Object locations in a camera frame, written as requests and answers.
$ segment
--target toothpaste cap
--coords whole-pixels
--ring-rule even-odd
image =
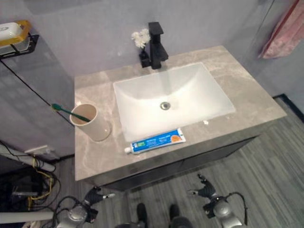
[[[130,147],[126,147],[126,148],[124,149],[124,152],[125,152],[125,153],[131,153],[131,152],[132,152],[132,150],[131,150],[131,148],[130,148]]]

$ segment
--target sink drain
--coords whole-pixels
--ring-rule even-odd
[[[169,102],[162,102],[160,107],[162,110],[168,110],[171,107],[171,104]]]

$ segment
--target undermount sink basin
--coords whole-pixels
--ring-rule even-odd
[[[114,83],[126,141],[235,112],[202,63]]]

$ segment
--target beige cup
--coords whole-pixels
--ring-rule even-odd
[[[73,113],[81,115],[89,120],[86,122],[70,115],[72,124],[81,129],[94,141],[102,141],[110,134],[110,125],[92,104],[81,104],[72,110]]]

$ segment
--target blue toothpaste tube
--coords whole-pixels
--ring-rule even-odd
[[[181,129],[178,128],[174,131],[159,134],[157,136],[144,139],[141,141],[131,143],[131,147],[124,149],[125,153],[139,154],[144,151],[152,150],[155,148],[169,146],[177,143],[184,143],[186,141]]]

